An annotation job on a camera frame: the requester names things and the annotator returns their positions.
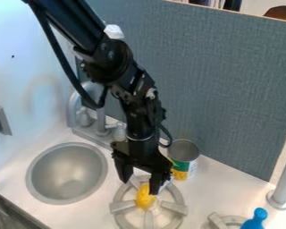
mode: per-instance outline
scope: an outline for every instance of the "white wall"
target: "white wall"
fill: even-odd
[[[59,40],[74,67],[70,45]],[[0,166],[17,148],[64,119],[71,89],[29,7],[21,0],[1,0],[0,106],[13,136],[0,135]]]
[[[263,16],[270,8],[286,5],[286,0],[243,0],[241,13]]]

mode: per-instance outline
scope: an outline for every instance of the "white countertop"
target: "white countertop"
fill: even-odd
[[[103,185],[88,198],[69,205],[49,205],[30,195],[25,175],[31,161],[47,148],[64,142],[84,142],[99,148],[109,168]],[[0,194],[26,211],[38,221],[53,229],[118,229],[109,212],[115,192],[122,182],[115,172],[111,152],[73,135],[63,123],[38,136],[0,169]],[[269,217],[267,229],[286,229],[286,211],[270,207],[265,199],[273,185],[239,170],[201,156],[196,176],[186,182],[174,184],[180,189],[189,214],[181,229],[200,229],[213,212],[221,215],[252,217],[257,207],[265,208]]]

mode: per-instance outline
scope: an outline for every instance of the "can label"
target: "can label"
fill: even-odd
[[[176,180],[184,181],[192,177],[196,171],[196,161],[181,162],[170,157],[172,174]]]

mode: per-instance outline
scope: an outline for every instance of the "cable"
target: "cable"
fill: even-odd
[[[67,77],[69,78],[69,81],[71,82],[72,86],[77,90],[77,92],[80,94],[80,96],[92,107],[94,108],[102,108],[105,105],[105,98],[108,92],[108,87],[104,87],[102,95],[99,98],[98,104],[96,101],[94,101],[91,96],[87,93],[87,91],[82,88],[80,81],[77,79],[76,75],[74,74],[72,68],[70,67],[70,64],[68,60],[66,59],[63,50],[59,46],[59,43],[48,23],[46,20],[45,13],[38,7],[33,1],[29,1],[29,7],[33,11],[33,13],[36,15],[43,31],[46,33],[46,37],[51,44],[51,47],[53,48],[55,55],[57,59],[60,62],[60,65],[63,67],[63,70]]]
[[[158,141],[158,144],[162,148],[169,148],[172,145],[172,135],[171,133],[162,125],[159,125],[159,129],[167,136],[168,143],[166,145],[162,144],[160,141]]]

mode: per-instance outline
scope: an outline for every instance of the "toy stove burner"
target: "toy stove burner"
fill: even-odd
[[[174,229],[178,228],[182,219],[188,214],[188,207],[175,185],[166,182],[156,196],[155,203],[143,210],[136,206],[136,192],[150,176],[135,176],[123,184],[114,195],[110,211],[116,223],[122,229]]]
[[[208,224],[203,229],[240,229],[247,220],[241,216],[220,216],[216,212],[207,219]]]

